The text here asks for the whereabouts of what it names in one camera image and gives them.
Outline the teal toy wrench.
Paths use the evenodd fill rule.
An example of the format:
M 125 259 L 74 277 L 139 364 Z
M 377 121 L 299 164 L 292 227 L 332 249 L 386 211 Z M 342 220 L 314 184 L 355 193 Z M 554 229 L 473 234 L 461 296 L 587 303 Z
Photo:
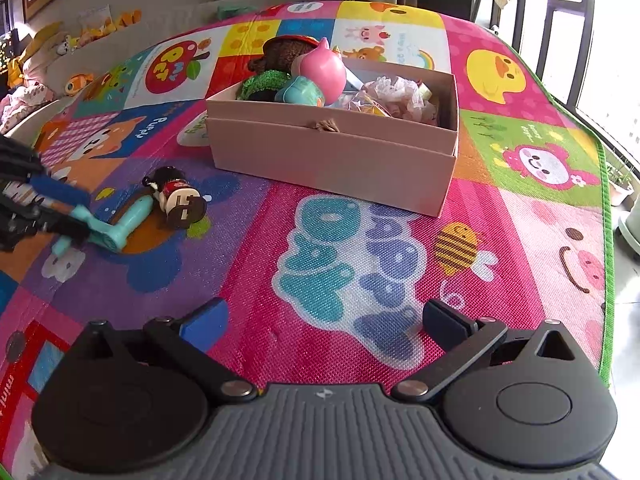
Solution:
M 110 252 L 121 252 L 131 233 L 149 217 L 153 205 L 154 198 L 143 195 L 114 224 L 97 219 L 87 207 L 78 205 L 70 212 L 70 218 L 77 220 L 85 228 L 86 234 L 80 233 L 78 237 L 62 235 L 53 245 L 52 252 L 62 257 L 68 248 L 84 243 L 100 246 Z

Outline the orange plush toy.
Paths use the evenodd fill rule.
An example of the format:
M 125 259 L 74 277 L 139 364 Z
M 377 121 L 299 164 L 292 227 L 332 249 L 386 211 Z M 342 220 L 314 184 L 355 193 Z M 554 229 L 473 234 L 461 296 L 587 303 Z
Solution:
M 81 73 L 71 76 L 66 82 L 64 93 L 66 96 L 76 96 L 79 92 L 88 87 L 94 81 L 93 74 Z

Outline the toy soldier figurine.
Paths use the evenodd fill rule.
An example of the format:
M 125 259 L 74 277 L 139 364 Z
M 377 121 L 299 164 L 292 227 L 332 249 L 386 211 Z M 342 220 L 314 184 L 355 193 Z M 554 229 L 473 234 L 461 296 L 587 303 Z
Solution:
M 142 179 L 142 185 L 152 191 L 171 229 L 189 229 L 205 217 L 206 200 L 178 168 L 157 168 Z

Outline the colourful cartoon play mat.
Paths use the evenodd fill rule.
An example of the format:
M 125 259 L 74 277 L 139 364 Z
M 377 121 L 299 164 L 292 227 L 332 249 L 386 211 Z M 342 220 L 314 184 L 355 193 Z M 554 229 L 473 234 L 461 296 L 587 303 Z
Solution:
M 206 101 L 250 76 L 271 38 L 326 37 L 346 58 L 454 75 L 459 151 L 439 217 L 216 167 Z M 135 328 L 221 296 L 208 353 L 259 385 L 389 386 L 439 355 L 426 300 L 531 328 L 556 318 L 601 375 L 613 340 L 613 245 L 604 151 L 484 27 L 410 6 L 301 2 L 149 47 L 96 78 L 21 138 L 116 221 L 151 170 L 182 170 L 207 202 L 185 231 L 153 212 L 118 254 L 52 254 L 39 235 L 1 259 L 1 463 L 44 462 L 36 397 L 81 325 Z

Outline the yellow plush toys row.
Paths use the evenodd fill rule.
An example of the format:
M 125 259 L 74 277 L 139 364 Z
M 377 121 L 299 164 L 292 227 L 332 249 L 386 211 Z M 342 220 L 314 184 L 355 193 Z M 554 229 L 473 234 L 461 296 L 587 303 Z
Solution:
M 81 47 L 85 47 L 86 44 L 91 44 L 93 41 L 137 24 L 141 18 L 142 11 L 140 9 L 124 11 L 117 15 L 116 18 L 113 18 L 110 6 L 86 11 L 78 15 L 80 35 L 74 37 L 66 34 L 62 42 L 56 47 L 55 52 L 57 55 L 72 53 Z

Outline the pink cardboard box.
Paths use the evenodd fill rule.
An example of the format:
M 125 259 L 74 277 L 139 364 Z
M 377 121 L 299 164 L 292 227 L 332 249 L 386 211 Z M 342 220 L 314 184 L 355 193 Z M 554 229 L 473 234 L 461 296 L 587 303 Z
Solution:
M 378 76 L 423 81 L 438 99 L 438 123 L 276 102 L 240 101 L 239 86 L 207 99 L 217 168 L 316 188 L 439 217 L 459 151 L 454 75 L 349 58 L 364 82 Z

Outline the white plant pot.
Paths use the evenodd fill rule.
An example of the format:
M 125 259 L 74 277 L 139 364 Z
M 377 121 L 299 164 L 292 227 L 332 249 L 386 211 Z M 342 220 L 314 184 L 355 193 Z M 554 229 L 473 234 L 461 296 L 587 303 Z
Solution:
M 620 216 L 617 231 L 634 254 L 640 257 L 640 200 L 634 202 L 631 211 Z

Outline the green cloth item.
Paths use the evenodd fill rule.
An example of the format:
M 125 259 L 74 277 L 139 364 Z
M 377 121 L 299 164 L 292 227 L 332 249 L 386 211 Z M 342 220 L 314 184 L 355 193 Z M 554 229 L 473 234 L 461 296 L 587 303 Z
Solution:
M 254 13 L 255 11 L 254 6 L 218 6 L 216 10 L 216 20 L 231 20 L 238 16 Z

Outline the brown haired green doll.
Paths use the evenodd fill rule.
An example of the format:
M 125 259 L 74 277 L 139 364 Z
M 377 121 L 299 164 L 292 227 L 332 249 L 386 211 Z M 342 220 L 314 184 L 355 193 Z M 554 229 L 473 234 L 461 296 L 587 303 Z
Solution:
M 240 101 L 273 102 L 277 93 L 292 79 L 294 60 L 318 45 L 317 39 L 308 36 L 284 35 L 269 39 L 262 46 L 262 56 L 247 63 L 250 76 L 240 85 L 236 98 Z

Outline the crinkled plastic wrapper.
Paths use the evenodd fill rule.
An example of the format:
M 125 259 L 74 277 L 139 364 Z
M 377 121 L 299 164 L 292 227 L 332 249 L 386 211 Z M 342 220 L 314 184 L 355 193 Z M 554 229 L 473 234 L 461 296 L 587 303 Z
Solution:
M 434 93 L 423 81 L 399 76 L 378 76 L 357 91 L 345 91 L 334 106 L 380 117 L 436 126 L 438 105 Z

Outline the teal round toy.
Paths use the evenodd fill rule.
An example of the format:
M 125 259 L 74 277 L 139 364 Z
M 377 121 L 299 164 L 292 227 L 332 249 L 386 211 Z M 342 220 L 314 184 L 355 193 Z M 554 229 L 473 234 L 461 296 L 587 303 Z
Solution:
M 274 97 L 276 102 L 324 107 L 326 98 L 320 88 L 304 76 L 293 77 Z

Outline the pink round toy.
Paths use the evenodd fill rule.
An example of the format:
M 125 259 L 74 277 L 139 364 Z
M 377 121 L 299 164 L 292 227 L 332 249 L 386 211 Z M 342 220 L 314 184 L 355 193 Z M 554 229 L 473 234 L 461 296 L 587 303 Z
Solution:
M 333 104 L 346 86 L 346 67 L 340 52 L 323 37 L 318 46 L 299 55 L 292 63 L 292 75 L 311 80 L 322 92 L 326 105 Z

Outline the black window frame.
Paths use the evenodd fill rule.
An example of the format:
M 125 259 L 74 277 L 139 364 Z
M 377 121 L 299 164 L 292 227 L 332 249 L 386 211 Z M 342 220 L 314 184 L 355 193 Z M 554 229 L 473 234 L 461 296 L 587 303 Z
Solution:
M 552 96 L 576 110 L 593 36 L 596 0 L 472 0 L 471 20 L 513 48 Z

